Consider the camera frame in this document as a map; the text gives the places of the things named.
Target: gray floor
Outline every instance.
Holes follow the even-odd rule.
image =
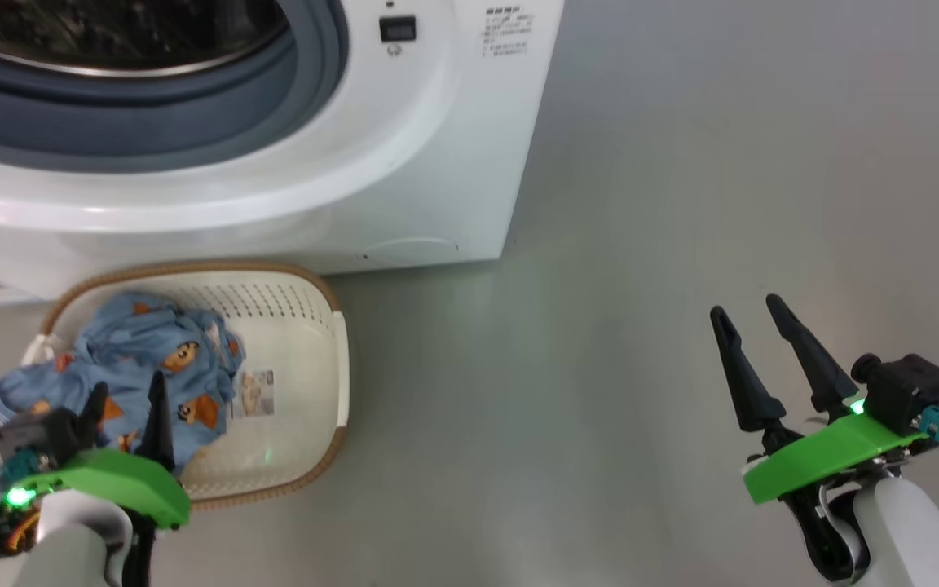
[[[342,456],[198,515],[160,585],[819,585],[741,484],[708,308],[802,430],[769,291],[843,364],[939,363],[939,3],[571,2],[506,256],[334,284]],[[939,504],[939,454],[909,476]]]

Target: white plastic basket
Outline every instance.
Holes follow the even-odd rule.
[[[332,464],[350,412],[350,353],[346,320],[323,280],[279,263],[185,263],[94,278],[60,298],[23,364],[70,349],[93,312],[122,291],[219,312],[245,343],[242,370],[273,372],[275,415],[228,422],[180,476],[195,510],[297,491]]]

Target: blue clothing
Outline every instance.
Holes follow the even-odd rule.
[[[227,431],[232,379],[245,359],[238,337],[212,311],[180,311],[167,298],[121,293],[104,304],[56,361],[33,364],[0,380],[0,423],[19,412],[68,408],[80,413],[98,382],[108,384],[100,445],[140,446],[156,371],[165,374],[175,474],[198,449]]]

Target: white washing machine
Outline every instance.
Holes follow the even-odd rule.
[[[185,259],[500,256],[562,0],[170,1],[0,14],[0,303]]]

